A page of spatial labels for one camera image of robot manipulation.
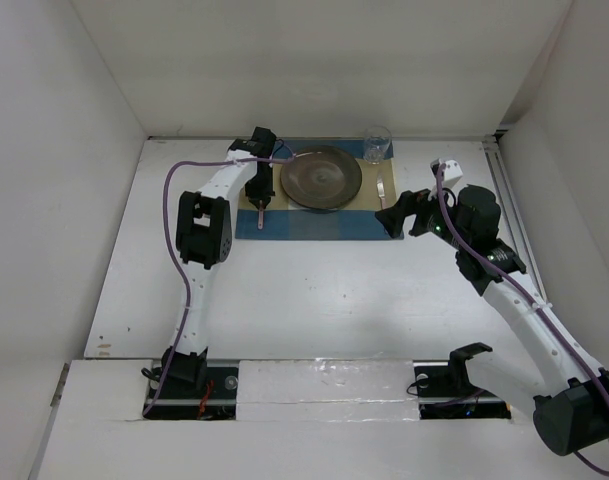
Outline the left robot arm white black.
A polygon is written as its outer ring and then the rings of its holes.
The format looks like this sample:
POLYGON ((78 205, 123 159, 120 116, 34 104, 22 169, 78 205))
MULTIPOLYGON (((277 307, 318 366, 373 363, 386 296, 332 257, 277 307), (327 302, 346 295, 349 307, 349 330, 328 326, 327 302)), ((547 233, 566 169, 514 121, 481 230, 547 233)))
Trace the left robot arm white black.
POLYGON ((185 292, 175 333, 162 357, 160 392, 192 397, 206 387, 211 292, 218 268, 232 248, 231 202, 243 189, 258 207, 270 201, 276 141, 276 135, 263 127, 255 128, 248 139, 234 140, 226 158, 210 164, 217 169, 212 178, 198 190, 180 195, 174 238, 169 224, 172 178, 180 168, 200 164, 180 161, 166 175, 162 204, 165 243, 185 292))

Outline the pink handled knife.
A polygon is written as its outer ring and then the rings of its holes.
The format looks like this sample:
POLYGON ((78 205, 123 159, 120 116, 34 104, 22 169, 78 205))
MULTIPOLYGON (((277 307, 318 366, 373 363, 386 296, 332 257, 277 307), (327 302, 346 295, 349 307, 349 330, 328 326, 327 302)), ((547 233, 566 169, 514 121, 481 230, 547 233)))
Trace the pink handled knife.
POLYGON ((387 195, 386 195, 386 190, 385 190, 384 179, 380 173, 377 174, 376 188, 377 188, 378 198, 380 201, 380 208, 382 210, 384 210, 387 208, 388 203, 387 203, 387 195))

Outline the blue beige cloth placemat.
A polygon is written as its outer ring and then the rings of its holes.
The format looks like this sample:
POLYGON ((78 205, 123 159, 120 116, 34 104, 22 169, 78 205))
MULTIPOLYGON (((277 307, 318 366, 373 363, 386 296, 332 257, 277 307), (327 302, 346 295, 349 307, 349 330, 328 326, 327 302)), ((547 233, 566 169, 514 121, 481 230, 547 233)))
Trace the blue beige cloth placemat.
POLYGON ((362 185, 357 196, 335 211, 306 209, 293 202, 280 181, 281 167, 273 168, 275 196, 264 212, 263 227, 258 227, 259 213, 244 195, 239 197, 235 237, 261 241, 380 241, 389 238, 375 218, 381 209, 377 180, 384 186, 385 204, 397 201, 393 175, 394 150, 377 165, 362 159, 363 142, 359 139, 287 139, 275 156, 286 158, 291 151, 300 153, 308 147, 331 146, 351 154, 362 171, 362 185))

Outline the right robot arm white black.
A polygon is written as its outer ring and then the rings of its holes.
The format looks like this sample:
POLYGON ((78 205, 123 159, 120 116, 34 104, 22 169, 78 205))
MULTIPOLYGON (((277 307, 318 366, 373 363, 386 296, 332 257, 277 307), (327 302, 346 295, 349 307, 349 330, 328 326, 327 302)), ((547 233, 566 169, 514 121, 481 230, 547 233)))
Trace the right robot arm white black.
POLYGON ((449 354, 446 381, 457 393, 487 390, 533 419, 543 443, 566 456, 609 439, 609 371, 569 334, 538 294, 526 266, 498 236, 495 195, 467 186, 454 205, 429 191, 405 191, 376 219, 393 238, 414 217, 413 236, 432 233, 456 249, 462 276, 509 325, 535 363, 531 376, 476 342, 449 354))

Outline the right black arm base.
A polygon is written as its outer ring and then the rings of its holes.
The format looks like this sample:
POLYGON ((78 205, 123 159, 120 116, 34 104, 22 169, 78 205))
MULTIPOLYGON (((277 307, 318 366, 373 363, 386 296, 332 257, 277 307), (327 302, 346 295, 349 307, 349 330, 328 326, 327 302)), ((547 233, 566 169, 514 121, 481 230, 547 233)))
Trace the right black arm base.
POLYGON ((472 420, 512 418, 509 406, 468 378, 468 360, 492 348, 481 343, 460 347, 447 360, 413 363, 414 380, 406 393, 418 400, 421 420, 472 420))

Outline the dark olive round plate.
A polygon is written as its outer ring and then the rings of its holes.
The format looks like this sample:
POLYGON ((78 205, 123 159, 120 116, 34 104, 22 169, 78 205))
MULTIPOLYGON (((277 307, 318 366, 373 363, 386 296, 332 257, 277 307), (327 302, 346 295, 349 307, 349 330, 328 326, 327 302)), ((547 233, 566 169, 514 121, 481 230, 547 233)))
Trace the dark olive round plate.
POLYGON ((355 157, 334 146, 305 147, 280 171, 287 197, 312 210, 343 208, 359 193, 362 178, 355 157))

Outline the pink handled fork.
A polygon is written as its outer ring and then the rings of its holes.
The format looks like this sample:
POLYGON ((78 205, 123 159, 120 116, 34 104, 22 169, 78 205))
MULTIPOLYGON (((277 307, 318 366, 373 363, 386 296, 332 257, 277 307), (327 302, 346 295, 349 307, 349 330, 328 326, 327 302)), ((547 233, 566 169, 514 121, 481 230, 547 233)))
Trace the pink handled fork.
POLYGON ((257 221, 257 229, 260 231, 263 230, 263 228, 264 228, 264 212, 265 212, 264 204, 262 201, 260 201, 259 207, 258 207, 258 221, 257 221))

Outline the clear plastic cup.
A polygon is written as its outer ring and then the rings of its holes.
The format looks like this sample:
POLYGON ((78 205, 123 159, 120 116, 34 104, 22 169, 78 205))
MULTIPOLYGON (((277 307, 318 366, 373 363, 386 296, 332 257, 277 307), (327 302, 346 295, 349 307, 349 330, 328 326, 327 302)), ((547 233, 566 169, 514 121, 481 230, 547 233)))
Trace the clear plastic cup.
POLYGON ((386 127, 375 125, 367 128, 363 136, 363 159, 370 164, 381 163, 390 144, 391 132, 386 127))

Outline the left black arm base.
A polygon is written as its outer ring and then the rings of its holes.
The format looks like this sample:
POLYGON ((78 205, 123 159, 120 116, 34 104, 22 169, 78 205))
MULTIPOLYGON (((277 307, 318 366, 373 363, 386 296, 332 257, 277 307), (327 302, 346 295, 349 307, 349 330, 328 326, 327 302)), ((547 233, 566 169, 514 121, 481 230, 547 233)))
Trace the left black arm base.
POLYGON ((158 399, 153 399, 158 390, 157 380, 162 366, 155 364, 144 368, 148 380, 143 405, 143 417, 147 420, 234 420, 236 417, 239 366, 233 361, 211 361, 206 364, 205 380, 194 386, 167 376, 158 399))

